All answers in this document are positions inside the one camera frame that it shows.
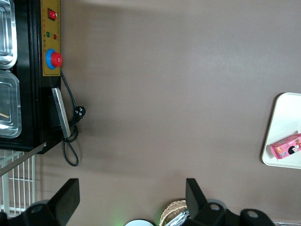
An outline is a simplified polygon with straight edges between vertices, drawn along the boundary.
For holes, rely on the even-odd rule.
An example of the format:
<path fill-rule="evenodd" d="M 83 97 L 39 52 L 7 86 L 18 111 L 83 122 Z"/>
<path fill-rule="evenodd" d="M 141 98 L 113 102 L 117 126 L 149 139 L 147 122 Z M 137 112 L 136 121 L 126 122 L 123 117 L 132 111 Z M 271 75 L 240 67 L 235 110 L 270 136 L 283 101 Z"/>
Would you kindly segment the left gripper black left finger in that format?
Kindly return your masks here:
<path fill-rule="evenodd" d="M 21 215 L 10 218 L 8 225 L 65 226 L 79 203 L 79 180 L 70 178 L 50 200 L 33 204 Z"/>

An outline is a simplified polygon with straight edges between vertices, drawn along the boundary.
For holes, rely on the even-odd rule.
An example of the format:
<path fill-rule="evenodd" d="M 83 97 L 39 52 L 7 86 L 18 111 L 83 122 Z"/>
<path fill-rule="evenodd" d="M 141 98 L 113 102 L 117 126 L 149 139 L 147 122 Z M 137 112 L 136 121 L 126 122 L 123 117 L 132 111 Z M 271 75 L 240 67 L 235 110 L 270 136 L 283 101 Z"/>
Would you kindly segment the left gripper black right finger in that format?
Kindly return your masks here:
<path fill-rule="evenodd" d="M 194 178 L 186 179 L 187 226 L 234 226 L 235 214 L 217 202 L 209 202 Z"/>

